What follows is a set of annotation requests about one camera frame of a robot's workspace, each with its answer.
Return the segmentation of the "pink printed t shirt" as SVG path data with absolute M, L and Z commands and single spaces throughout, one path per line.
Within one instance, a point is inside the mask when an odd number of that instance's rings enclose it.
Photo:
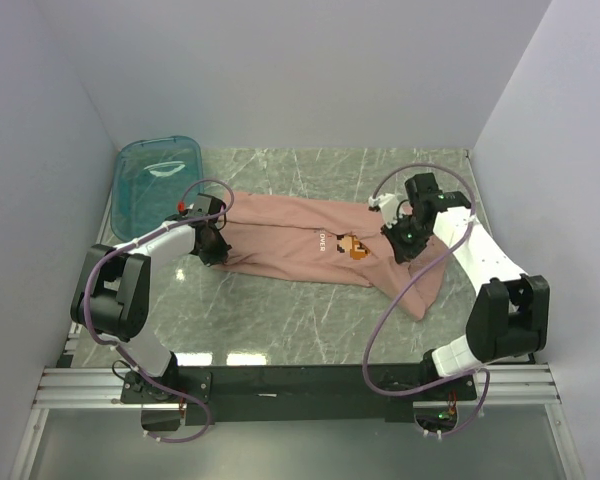
M 421 320 L 444 282 L 447 248 L 432 238 L 414 260 L 397 264 L 382 225 L 381 215 L 363 204 L 238 192 L 222 231 L 232 248 L 220 268 L 374 287 Z

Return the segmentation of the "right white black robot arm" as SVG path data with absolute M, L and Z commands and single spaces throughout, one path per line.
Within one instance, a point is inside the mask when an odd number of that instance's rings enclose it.
M 368 206 L 381 213 L 382 234 L 399 263 L 415 259 L 432 240 L 441 241 L 464 270 L 476 293 L 465 332 L 424 354 L 419 387 L 440 399 L 454 376 L 507 357 L 545 348 L 550 287 L 541 275 L 530 276 L 497 245 L 475 213 L 468 189 L 443 191 L 432 173 L 405 182 L 406 198 L 375 192 Z

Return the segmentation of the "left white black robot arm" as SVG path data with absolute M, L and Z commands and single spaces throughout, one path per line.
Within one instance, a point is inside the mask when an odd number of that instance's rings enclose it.
M 173 399 L 182 384 L 175 354 L 147 325 L 152 276 L 180 256 L 194 255 L 206 266 L 225 263 L 231 246 L 221 230 L 231 206 L 199 193 L 143 237 L 116 246 L 96 244 L 86 253 L 71 319 L 96 343 L 118 351 L 132 370 L 129 387 L 154 402 Z

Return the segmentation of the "teal transparent plastic bin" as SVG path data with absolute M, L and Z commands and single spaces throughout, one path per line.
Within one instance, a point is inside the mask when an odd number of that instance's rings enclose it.
M 176 213 L 185 190 L 203 177 L 200 147 L 189 137 L 140 140 L 125 146 L 115 161 L 112 232 L 129 241 L 154 230 Z

